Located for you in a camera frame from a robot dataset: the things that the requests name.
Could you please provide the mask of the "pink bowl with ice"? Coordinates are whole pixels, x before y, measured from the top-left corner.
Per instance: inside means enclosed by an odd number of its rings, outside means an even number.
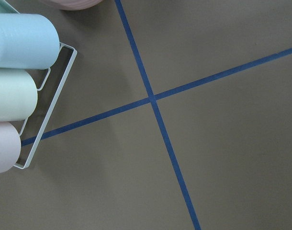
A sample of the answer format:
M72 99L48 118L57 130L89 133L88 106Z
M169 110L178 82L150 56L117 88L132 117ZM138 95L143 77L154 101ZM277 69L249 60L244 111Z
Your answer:
M102 0L41 0L40 2L60 10L78 11L93 7Z

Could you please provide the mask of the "mint green cup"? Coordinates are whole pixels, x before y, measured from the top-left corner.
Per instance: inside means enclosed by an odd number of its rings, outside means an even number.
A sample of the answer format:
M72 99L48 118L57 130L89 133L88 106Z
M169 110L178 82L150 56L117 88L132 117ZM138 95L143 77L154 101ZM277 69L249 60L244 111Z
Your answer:
M25 70L0 68L0 122L27 119L37 100L36 84Z

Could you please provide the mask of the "light blue cup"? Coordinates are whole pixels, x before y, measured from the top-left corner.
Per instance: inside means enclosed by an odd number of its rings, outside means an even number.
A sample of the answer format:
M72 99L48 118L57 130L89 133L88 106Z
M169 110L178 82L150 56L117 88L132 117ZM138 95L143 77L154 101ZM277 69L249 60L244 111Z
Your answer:
M47 69L59 49L56 28L44 16L0 13L0 68Z

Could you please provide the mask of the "pink cup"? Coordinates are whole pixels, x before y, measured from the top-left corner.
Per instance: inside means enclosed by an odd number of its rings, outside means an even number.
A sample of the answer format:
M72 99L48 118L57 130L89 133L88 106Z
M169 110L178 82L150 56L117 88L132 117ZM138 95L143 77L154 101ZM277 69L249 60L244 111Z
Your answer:
M0 122L0 173L15 165L20 152L21 139L17 129L9 122Z

